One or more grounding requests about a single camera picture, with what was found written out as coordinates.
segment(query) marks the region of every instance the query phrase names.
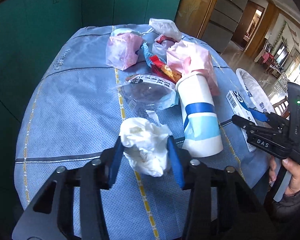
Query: finger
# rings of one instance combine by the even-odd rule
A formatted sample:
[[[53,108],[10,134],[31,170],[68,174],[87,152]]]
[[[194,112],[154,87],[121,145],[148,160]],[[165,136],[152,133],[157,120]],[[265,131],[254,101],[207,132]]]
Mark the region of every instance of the finger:
[[[275,171],[275,169],[277,168],[277,163],[275,162],[275,158],[274,156],[270,157],[270,170]]]
[[[269,170],[269,183],[274,182],[277,179],[275,171]]]
[[[300,165],[290,158],[282,160],[282,165],[297,179],[300,177]]]

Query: white plastic bag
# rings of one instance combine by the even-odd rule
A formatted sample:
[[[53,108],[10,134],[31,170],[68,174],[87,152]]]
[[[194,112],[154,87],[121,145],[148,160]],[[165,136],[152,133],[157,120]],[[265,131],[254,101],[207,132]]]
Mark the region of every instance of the white plastic bag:
[[[131,168],[153,177],[166,173],[170,168],[167,150],[170,135],[172,132],[167,125],[158,127],[144,118],[133,117],[123,121],[119,136],[125,147],[123,154]]]
[[[173,38],[176,41],[181,41],[182,33],[172,20],[150,18],[149,25],[155,32]]]
[[[175,44],[175,42],[170,40],[164,40],[160,43],[161,39],[164,39],[164,35],[161,34],[159,37],[157,37],[154,40],[154,43],[152,44],[152,53],[155,55],[158,55],[159,57],[163,58],[164,60],[167,60],[167,50],[171,46]]]
[[[260,112],[275,113],[269,98],[258,82],[242,68],[238,68],[235,73],[257,110]]]

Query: crumpled tissue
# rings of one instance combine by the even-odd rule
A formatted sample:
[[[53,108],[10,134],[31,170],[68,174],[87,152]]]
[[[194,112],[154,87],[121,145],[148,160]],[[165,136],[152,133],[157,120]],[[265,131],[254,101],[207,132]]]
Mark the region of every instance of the crumpled tissue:
[[[170,169],[167,140],[172,132],[166,124],[159,123],[154,111],[147,112],[159,126],[145,118],[128,118],[122,122],[119,136],[125,147],[123,154],[133,170],[161,177]]]

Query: table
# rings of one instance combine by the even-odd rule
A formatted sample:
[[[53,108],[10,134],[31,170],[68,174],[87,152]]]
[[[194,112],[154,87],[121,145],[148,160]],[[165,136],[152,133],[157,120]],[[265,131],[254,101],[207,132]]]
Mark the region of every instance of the table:
[[[97,158],[102,150],[114,145],[122,120],[133,117],[115,87],[127,76],[149,73],[150,68],[142,50],[139,50],[138,62],[125,71],[105,64],[106,43],[110,33],[119,27],[139,32],[149,29],[148,25],[117,25],[78,30],[61,48],[35,89],[22,121],[16,149],[14,179],[23,208],[58,166],[74,169]],[[143,38],[151,48],[157,36],[152,32]],[[259,149],[253,153],[248,151],[240,128],[231,122],[233,112],[226,94],[229,90],[239,91],[248,106],[253,107],[253,104],[235,73],[216,51],[188,35],[183,35],[182,39],[210,51],[220,89],[220,96],[213,100],[224,150],[200,160],[219,169],[234,166],[253,187],[268,168],[268,155]],[[163,110],[158,116],[181,146],[184,133],[180,105]],[[146,196],[140,195],[141,186]],[[123,157],[116,184],[109,191],[102,190],[101,196],[111,240],[171,240],[181,236],[189,191],[178,188],[172,172],[160,178],[136,177]],[[216,216],[216,191],[212,189],[212,218]],[[74,232],[80,236],[77,189],[74,192]]]

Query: yellow stripe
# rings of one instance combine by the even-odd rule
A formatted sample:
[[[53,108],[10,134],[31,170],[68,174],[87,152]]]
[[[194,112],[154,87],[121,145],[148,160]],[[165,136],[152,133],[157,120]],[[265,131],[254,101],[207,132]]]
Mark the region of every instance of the yellow stripe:
[[[157,227],[156,227],[156,224],[155,224],[155,221],[154,221],[154,217],[153,217],[151,209],[150,209],[149,202],[148,202],[146,194],[144,192],[144,188],[143,188],[143,185],[142,185],[140,174],[138,172],[136,172],[136,171],[134,172],[134,174],[135,174],[136,179],[138,181],[138,186],[139,186],[140,194],[142,196],[142,200],[143,200],[143,204],[145,205],[145,209],[147,211],[147,215],[148,215],[148,218],[149,218],[150,225],[152,227],[152,231],[153,231],[155,240],[160,240],[159,232],[157,230]]]
[[[25,144],[24,144],[24,148],[23,148],[23,183],[25,185],[25,194],[26,194],[26,200],[27,200],[27,203],[26,205],[29,205],[30,203],[30,196],[29,196],[29,190],[28,190],[28,181],[27,181],[27,166],[26,166],[26,160],[27,160],[27,155],[28,155],[28,150],[27,150],[27,144],[29,143],[29,134],[30,134],[30,127],[31,127],[31,121],[34,117],[34,109],[35,109],[35,106],[36,106],[36,103],[37,103],[37,99],[39,97],[39,92],[41,90],[41,87],[42,87],[42,84],[43,84],[43,81],[45,79],[43,79],[38,87],[38,90],[37,90],[37,94],[35,95],[35,98],[34,98],[34,101],[32,103],[32,109],[31,109],[31,114],[30,114],[30,117],[29,117],[29,121],[28,121],[28,124],[27,124],[27,133],[26,133],[26,138],[25,138]]]
[[[116,84],[119,84],[119,72],[116,68],[114,69],[114,73],[115,73]],[[122,118],[122,121],[124,121],[124,120],[126,120],[126,113],[124,111],[123,98],[120,94],[120,89],[119,88],[118,88],[118,100],[119,100],[119,106],[120,106],[120,111],[121,111],[121,118]],[[142,182],[141,182],[141,177],[140,177],[139,173],[136,172],[136,171],[134,172],[134,174],[135,174],[136,179],[137,179],[140,194],[142,196],[143,204],[145,206],[145,209],[146,209],[146,212],[147,212],[147,215],[148,215],[148,218],[149,218],[149,222],[150,222],[153,234],[154,234],[154,238],[155,238],[155,240],[160,240],[159,232],[156,228],[154,217],[151,213],[150,205],[149,205],[149,202],[148,202],[147,197],[146,197],[146,192],[145,192],[145,189],[144,189],[144,187],[142,185]]]
[[[227,143],[229,144],[231,153],[233,154],[235,160],[236,160],[236,161],[238,162],[238,164],[239,164],[239,170],[238,170],[238,171],[239,171],[239,174],[240,174],[240,176],[243,178],[243,180],[246,181],[245,178],[244,178],[242,169],[241,169],[241,161],[240,161],[239,157],[236,155],[234,149],[232,148],[231,142],[230,142],[230,140],[229,140],[229,138],[228,138],[228,136],[227,136],[227,134],[226,134],[226,131],[223,129],[223,127],[221,127],[219,120],[218,120],[218,123],[219,123],[220,129],[222,130],[223,134],[225,135],[225,138],[226,138],[226,140],[227,140]]]

